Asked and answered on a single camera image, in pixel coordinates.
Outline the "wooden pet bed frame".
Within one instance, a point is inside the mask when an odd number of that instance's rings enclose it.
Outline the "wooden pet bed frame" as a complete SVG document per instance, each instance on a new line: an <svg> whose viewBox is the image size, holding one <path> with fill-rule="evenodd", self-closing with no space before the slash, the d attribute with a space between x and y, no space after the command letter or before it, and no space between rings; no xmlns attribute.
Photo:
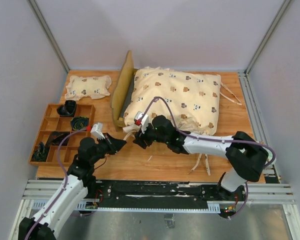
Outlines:
<svg viewBox="0 0 300 240"><path fill-rule="evenodd" d="M134 67L133 53L131 50L128 50L124 63L121 67L116 86L111 94L111 116L114 128L117 132L125 126L124 120L121 117L121 111L124 108L124 103L136 71L137 70Z"/></svg>

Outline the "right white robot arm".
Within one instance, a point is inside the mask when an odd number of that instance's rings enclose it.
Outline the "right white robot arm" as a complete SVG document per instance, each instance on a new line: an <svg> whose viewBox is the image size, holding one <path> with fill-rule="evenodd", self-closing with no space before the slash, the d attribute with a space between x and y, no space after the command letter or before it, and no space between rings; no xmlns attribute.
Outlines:
<svg viewBox="0 0 300 240"><path fill-rule="evenodd" d="M142 112L135 117L134 124L139 130L133 142L143 149L158 142L176 154L213 155L228 160L232 168L220 177L216 188L222 200L230 199L243 184L258 182L269 157L263 144L242 131L230 136L203 136L178 130L163 115L149 121Z"/></svg>

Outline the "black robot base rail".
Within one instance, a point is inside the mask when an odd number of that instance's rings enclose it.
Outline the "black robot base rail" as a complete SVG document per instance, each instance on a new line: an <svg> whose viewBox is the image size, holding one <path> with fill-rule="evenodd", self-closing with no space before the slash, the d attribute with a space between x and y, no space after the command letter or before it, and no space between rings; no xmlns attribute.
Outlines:
<svg viewBox="0 0 300 240"><path fill-rule="evenodd" d="M246 198L245 188L223 190L217 183L167 181L98 180L87 199L99 207L203 207L209 201L238 203Z"/></svg>

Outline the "cream animal print mattress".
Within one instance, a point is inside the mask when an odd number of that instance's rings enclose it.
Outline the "cream animal print mattress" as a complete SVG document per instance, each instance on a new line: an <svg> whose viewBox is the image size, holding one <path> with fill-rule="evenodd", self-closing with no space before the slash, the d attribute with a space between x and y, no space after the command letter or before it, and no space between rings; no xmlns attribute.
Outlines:
<svg viewBox="0 0 300 240"><path fill-rule="evenodd" d="M221 88L219 74L194 74L170 68L140 68L132 79L132 93L124 110L124 131L130 132L137 112L152 121L159 115L182 131L212 136L217 131Z"/></svg>

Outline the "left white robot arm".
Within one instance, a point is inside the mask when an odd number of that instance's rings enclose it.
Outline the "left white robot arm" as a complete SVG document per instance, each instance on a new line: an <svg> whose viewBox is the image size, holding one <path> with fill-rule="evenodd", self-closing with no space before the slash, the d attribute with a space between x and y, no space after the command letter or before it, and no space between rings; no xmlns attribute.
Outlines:
<svg viewBox="0 0 300 240"><path fill-rule="evenodd" d="M33 217L24 217L20 222L18 239L56 240L79 202L97 193L95 163L117 154L126 143L108 133L97 141L83 138L59 188Z"/></svg>

